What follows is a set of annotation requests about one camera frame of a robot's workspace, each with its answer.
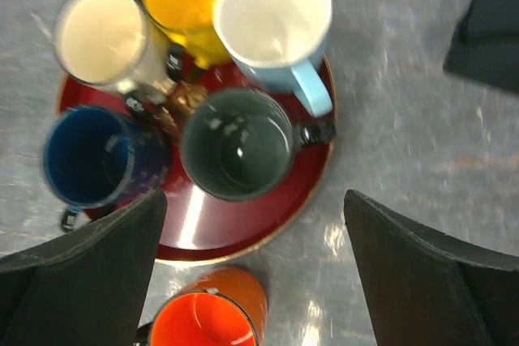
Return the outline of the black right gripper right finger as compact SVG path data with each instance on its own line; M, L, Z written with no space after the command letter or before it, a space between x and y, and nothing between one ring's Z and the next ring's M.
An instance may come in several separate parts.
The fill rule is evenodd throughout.
M518 258L451 237L357 190L343 215L379 345L516 345Z

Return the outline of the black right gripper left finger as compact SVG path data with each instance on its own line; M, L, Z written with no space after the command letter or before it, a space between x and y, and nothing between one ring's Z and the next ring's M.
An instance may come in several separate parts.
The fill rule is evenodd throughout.
M167 201L152 190L117 211L1 259L3 345L132 345Z

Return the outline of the orange mug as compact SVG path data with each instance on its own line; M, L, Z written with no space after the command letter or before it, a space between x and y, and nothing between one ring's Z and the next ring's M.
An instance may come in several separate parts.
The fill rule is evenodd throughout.
M247 345L263 343L268 298L243 267L220 267L173 295L137 331L135 345Z

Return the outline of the black phone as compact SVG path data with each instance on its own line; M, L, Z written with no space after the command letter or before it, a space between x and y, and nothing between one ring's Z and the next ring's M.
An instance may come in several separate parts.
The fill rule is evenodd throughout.
M466 42L507 41L518 38L518 0L471 0L461 21Z

